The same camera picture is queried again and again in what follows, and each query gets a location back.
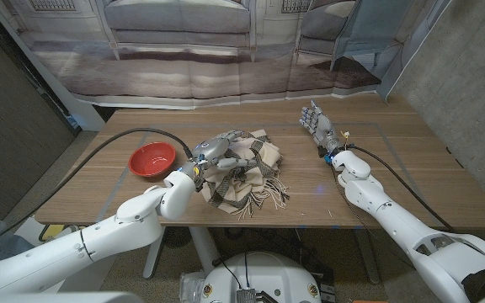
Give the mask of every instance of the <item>white robot body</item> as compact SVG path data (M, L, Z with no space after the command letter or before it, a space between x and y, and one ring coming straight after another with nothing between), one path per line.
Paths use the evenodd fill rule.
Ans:
M244 290L253 289L256 294L264 291L278 302L321 302L316 280L293 260L272 252L248 252L247 265L244 264L244 253L226 261L226 266L235 274ZM203 291L207 286L211 288L208 295ZM207 276L203 287L202 303L239 302L236 300L238 283L222 265Z

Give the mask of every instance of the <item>black cable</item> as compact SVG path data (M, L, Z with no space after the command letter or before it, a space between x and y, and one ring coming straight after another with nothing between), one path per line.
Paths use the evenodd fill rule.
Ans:
M248 282L248 264L246 262L246 252L244 252L244 268L246 270L246 287L250 289L250 283Z
M319 258L316 257L316 255L313 253L313 251L307 247L304 247L303 245L300 245L299 247L294 247L293 246L293 243L291 241L289 241L288 239L286 239L285 237L281 236L279 233L275 233L273 238L271 237L267 237L264 235L264 233L260 230L264 230L264 229L259 229L259 228L250 228L250 231L253 231L255 233L257 233L258 235L260 235L263 239L267 240L267 243L272 243L274 244L275 246L277 246L279 249L283 250L284 253L286 253L287 255L291 255L290 252L288 252L286 249L285 249L285 246L282 246L280 244L278 244L276 241L273 241L273 238L274 237L279 237L281 240L283 240L284 242L288 243L291 247L291 249L293 250L293 252L299 252L299 249L302 248L304 251L306 251L308 253L308 255L310 257L312 257L312 259L314 261L316 261L319 265L321 265L322 268L326 268L328 270L331 270L329 268L329 266L325 265L325 263L323 263L321 260L319 260Z
M231 270L229 270L229 268L227 267L227 265L224 263L224 260L221 259L221 261L222 261L222 264L224 264L224 267L227 269L227 271L229 271L230 273L232 273L233 278L235 278L235 280L239 284L239 289L242 290L243 288L241 286L241 282L239 282L239 279L237 279L237 276Z
M351 206L351 203L347 200L347 198L345 197L344 195L344 192L342 191L342 189L340 188L340 184L338 183L338 178L337 178L337 175L336 175L336 171L334 170L334 167L331 165L330 168L333 170L333 175L334 175L334 183L336 184L336 188L338 189L338 191L340 192L340 195L342 196L342 198L344 198L344 201L345 203L347 204L347 206L349 207L349 209L351 210L351 212L353 213L353 215L355 217L357 217L357 219L359 220L360 224L362 224L362 226L366 229L366 231L368 231L368 233L370 233L377 241L380 241L380 238L377 237L373 232L371 232L371 230L368 228L368 226L366 226L366 224L362 221L362 219L360 219L359 215L356 213L356 211L354 211L353 209L353 206ZM401 258L400 256L398 256L395 252L393 252L389 247L386 248L386 250L388 250L388 252L390 252L392 255L394 255L398 260L402 261L404 264L406 264L408 267L412 268L412 269L415 269L416 268L408 261L405 261L403 258Z
M184 153L186 154L186 156L188 158L192 157L192 151L189 149L189 147L184 144L184 142L179 139L177 136L175 135L172 135L170 133L168 133L167 131L163 131L163 130L157 130L157 129L153 129L153 128L148 128L148 127L143 127L143 128L135 128L135 129L130 129L130 130L125 130L123 132L120 132L119 134L115 135L115 136L112 136L111 138L109 138L108 140L104 141L101 145L99 145L97 148L95 148L93 151L91 151L91 153L85 158L83 159L83 161L72 171L72 173L70 173L66 178L64 178L60 183L59 185L57 185L57 187L51 191L50 194L48 194L48 196L42 200L42 202L40 202L39 204L37 204L27 215L24 215L22 216L18 221L14 222L13 224L11 224L10 226L7 226L5 228L3 228L1 231L0 231L0 236L2 234L4 234L5 232L7 231L10 231L12 230L14 227L16 227L18 224L20 224L22 221L26 220L27 218L29 218L31 215L33 215L40 207L42 207L42 205L44 205L46 202L48 202L49 199L51 199L51 197L53 197L63 186L65 186L65 184L68 183L68 181L70 181L70 179L72 179L72 177L74 177L74 175L76 175L76 173L89 161L91 160L91 158L97 153L99 152L101 149L103 149L105 146L107 146L109 143L111 143L112 141L115 141L116 139L119 139L121 138L122 136L125 136L125 135L128 135L128 134L131 134L131 133L134 133L134 132L138 132L138 131L149 131L149 132L154 132L154 133L158 133L160 135L165 135L165 136L168 136L174 140L176 140L176 142L178 142L184 149Z
M392 169L392 167L390 167L388 164L386 164L386 162L384 162L383 160L381 160L378 156L372 154L371 152L367 151L366 149L364 148L360 148L358 146L348 146L348 148L354 148L356 150L359 150L363 153L366 153L368 155L370 155L371 157L373 157L374 159L376 159L377 161L379 161L381 164L383 164L386 168L388 168L388 170L394 175L394 177L396 177L398 179L398 181L400 181L400 183L409 191L409 193L411 193L413 195L413 197L415 199L418 200L418 202L420 202L420 204L427 210L429 211L430 214L432 214L437 220L439 220L439 222L441 222L446 228L448 228L449 231L452 231L452 232L456 232L454 230L454 227L452 227L450 224L448 224L447 221L445 221L445 219L441 218L439 215L437 215L437 213L431 209L431 207L429 207L429 205L426 204L426 202L424 202L424 200L422 198L420 198L417 193L415 193L413 191L413 189L411 189L411 187L405 183L405 181L403 181L402 177L400 177L395 171L394 169Z

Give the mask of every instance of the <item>wooden table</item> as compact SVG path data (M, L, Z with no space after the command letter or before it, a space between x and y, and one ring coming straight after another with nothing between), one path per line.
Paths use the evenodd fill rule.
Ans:
M388 105L375 95L316 99L336 130L349 131L349 142L388 162L440 216L456 229L485 230L485 193L456 162L445 146L401 97ZM194 194L186 213L165 226L249 226L360 228L361 224L340 196L330 168L317 156L306 129L298 124L301 108L310 99L243 104L190 111L161 109L118 110L77 160L96 146L130 128L154 127L179 136L188 146L227 130L265 129L284 156L280 180L288 186L285 210L276 210L271 199L252 218L237 220L208 205ZM37 212L45 224L91 225L112 216L127 199L141 194L161 179L147 179L129 172L131 153L143 144L167 141L178 151L173 169L184 161L182 148L158 134L135 133L111 143L95 156L59 193ZM429 226L440 223L377 161L355 151L371 166L372 174L400 205ZM379 225L364 211L358 213L370 228Z

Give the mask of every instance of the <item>concrete wall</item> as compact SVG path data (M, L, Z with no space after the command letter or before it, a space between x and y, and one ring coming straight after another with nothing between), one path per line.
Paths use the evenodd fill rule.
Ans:
M392 93L408 100L485 190L485 1L454 0Z

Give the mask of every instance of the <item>robotic hand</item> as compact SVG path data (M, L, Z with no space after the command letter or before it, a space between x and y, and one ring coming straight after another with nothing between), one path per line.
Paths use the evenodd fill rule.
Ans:
M216 167L219 170L231 170L235 167L246 167L257 164L255 160L236 159L224 156L229 145L243 134L244 132L240 130L230 130L214 138L205 140L195 147L192 151L192 158L179 171L193 179L197 192L201 191L203 187L203 172L210 167Z
M302 117L299 122L312 134L320 157L331 157L340 152L339 148L342 144L338 140L333 124L313 100L312 109L302 108Z
M255 164L224 157L229 145L242 135L232 130L201 142L193 156L164 179L165 188L149 188L123 203L108 219L0 261L0 294L46 290L102 258L155 242L162 235L158 216L178 219L191 195L201 189L204 170Z
M442 301L485 302L485 241L429 228L405 210L371 176L368 163L338 148L327 116L313 102L312 107L302 108L301 123L318 146L327 148L328 163L342 172L338 182L345 188L348 202L381 224Z

